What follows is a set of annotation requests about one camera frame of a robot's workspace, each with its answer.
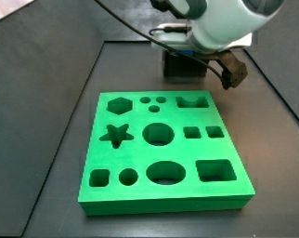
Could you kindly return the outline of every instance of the rectangular hole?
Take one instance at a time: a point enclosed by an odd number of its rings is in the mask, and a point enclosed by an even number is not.
[[[205,97],[198,97],[196,100],[185,100],[182,97],[176,97],[178,108],[208,108],[209,104]]]
[[[205,131],[209,138],[224,138],[222,130],[218,126],[206,126]]]
[[[229,160],[198,160],[196,162],[201,182],[236,180],[236,173]]]
[[[184,136],[186,139],[200,139],[201,131],[196,126],[186,126],[184,127]]]
[[[95,169],[90,174],[89,186],[105,187],[109,184],[110,171],[107,169]]]

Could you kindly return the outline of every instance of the table surface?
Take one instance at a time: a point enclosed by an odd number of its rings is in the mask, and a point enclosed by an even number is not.
[[[236,54],[249,76],[225,91],[212,73],[200,82],[167,82],[149,44],[105,44],[25,237],[299,236],[299,123],[246,54]],[[149,90],[209,90],[254,184],[242,210],[85,217],[77,197],[98,93]]]

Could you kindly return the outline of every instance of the green foam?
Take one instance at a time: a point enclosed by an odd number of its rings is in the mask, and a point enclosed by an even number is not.
[[[99,94],[78,192],[87,216],[240,209],[253,196],[209,92]]]

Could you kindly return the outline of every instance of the hole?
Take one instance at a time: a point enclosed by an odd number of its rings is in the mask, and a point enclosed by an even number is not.
[[[194,101],[188,101],[182,97],[176,98],[178,108],[208,108],[208,101],[205,97],[198,97]]]
[[[150,112],[159,112],[159,107],[158,106],[150,106],[149,111]]]
[[[165,146],[173,141],[173,130],[162,123],[153,123],[143,129],[143,140],[153,146]]]
[[[222,138],[222,131],[221,128],[218,126],[208,126],[205,128],[206,130],[206,134],[209,138]]]
[[[137,173],[130,168],[122,170],[118,176],[118,180],[121,184],[125,186],[130,186],[131,184],[134,184],[134,182],[137,181],[137,178],[138,178]]]
[[[107,169],[95,169],[89,179],[90,187],[105,187],[109,184],[110,172]]]
[[[172,185],[184,180],[184,167],[170,161],[161,161],[149,166],[146,170],[149,180],[159,185]]]
[[[113,99],[107,102],[106,110],[117,115],[131,110],[131,101],[123,98]]]
[[[143,97],[139,100],[141,100],[142,103],[149,103],[150,102],[150,98],[147,98],[147,97]]]
[[[201,131],[196,126],[184,127],[184,136],[186,139],[200,139]]]
[[[106,125],[107,134],[99,137],[101,141],[110,141],[113,148],[118,149],[123,140],[133,140],[133,135],[126,133],[129,125],[125,124],[121,127]]]
[[[202,182],[237,179],[229,160],[200,160],[196,162],[196,167]]]
[[[166,102],[166,99],[165,99],[163,97],[158,97],[158,98],[155,99],[155,101],[157,101],[158,103],[165,103],[165,102]]]

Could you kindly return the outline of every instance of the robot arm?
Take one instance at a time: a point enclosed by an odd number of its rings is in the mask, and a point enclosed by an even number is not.
[[[188,24],[166,23],[153,33],[155,40],[201,55],[252,44],[254,32],[274,16],[284,0],[150,0]]]

